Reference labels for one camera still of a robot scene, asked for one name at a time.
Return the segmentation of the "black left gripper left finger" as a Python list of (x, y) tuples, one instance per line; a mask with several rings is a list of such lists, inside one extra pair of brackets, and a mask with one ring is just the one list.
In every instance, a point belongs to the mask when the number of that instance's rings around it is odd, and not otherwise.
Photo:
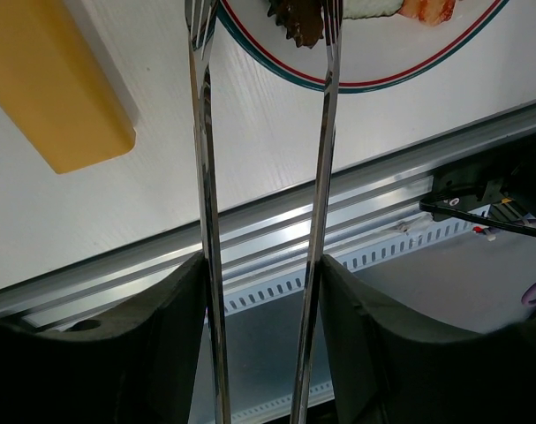
[(67, 330), (0, 319), (0, 423), (185, 423), (205, 260)]

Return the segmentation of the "sushi roll with green centre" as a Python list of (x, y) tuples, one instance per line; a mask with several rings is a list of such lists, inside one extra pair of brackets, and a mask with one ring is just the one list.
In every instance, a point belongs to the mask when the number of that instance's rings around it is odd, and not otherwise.
[(390, 17), (403, 6), (404, 0), (343, 0), (343, 19)]

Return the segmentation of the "dark brown sea cucumber food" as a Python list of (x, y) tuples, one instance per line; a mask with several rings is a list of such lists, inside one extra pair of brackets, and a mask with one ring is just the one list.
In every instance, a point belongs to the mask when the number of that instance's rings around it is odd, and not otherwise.
[(271, 0), (267, 16), (274, 17), (276, 25), (285, 28), (286, 39), (292, 39), (297, 48), (312, 49), (323, 38), (318, 0)]

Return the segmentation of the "metal food tongs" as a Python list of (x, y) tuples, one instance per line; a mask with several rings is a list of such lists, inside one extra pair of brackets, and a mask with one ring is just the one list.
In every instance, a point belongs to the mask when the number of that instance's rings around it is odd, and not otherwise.
[[(214, 372), (215, 420), (218, 423), (229, 423), (231, 421), (229, 369), (209, 70), (218, 10), (219, 3), (216, 1), (185, 2), (194, 118), (194, 150), (199, 187), (200, 229), (203, 252), (208, 265), (207, 313)], [(292, 423), (306, 422), (308, 410), (314, 330), (318, 310), (321, 263), (336, 139), (343, 2), (325, 1), (322, 4), (322, 10), (328, 69), (324, 86), (321, 135), (298, 339), (298, 358), (291, 402), (290, 421)]]

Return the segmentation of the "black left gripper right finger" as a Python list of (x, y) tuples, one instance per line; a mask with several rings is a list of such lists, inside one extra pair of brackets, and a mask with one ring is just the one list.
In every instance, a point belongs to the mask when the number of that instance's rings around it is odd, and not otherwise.
[(536, 318), (487, 334), (436, 321), (322, 260), (342, 423), (536, 423)]

